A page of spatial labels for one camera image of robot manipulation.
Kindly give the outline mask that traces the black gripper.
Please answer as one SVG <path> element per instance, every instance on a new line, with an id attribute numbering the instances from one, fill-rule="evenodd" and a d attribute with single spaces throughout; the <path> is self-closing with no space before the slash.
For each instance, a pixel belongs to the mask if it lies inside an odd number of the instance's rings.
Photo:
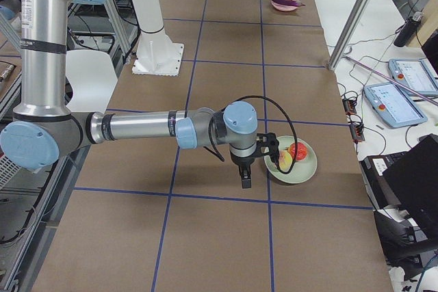
<path id="1" fill-rule="evenodd" d="M 254 163 L 254 157 L 232 157 L 232 162 L 239 168 L 242 189 L 252 187 L 250 167 Z"/>

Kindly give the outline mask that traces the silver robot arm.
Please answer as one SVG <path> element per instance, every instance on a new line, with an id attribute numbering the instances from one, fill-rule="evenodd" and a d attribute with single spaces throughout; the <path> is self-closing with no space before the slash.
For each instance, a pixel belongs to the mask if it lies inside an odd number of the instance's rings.
<path id="1" fill-rule="evenodd" d="M 1 131 L 1 151 L 20 168 L 39 170 L 91 144 L 174 137 L 193 149 L 228 144 L 242 186 L 251 186 L 256 111 L 244 101 L 223 110 L 107 114 L 117 78 L 110 57 L 67 47 L 68 7 L 107 0 L 21 0 L 21 101 Z"/>

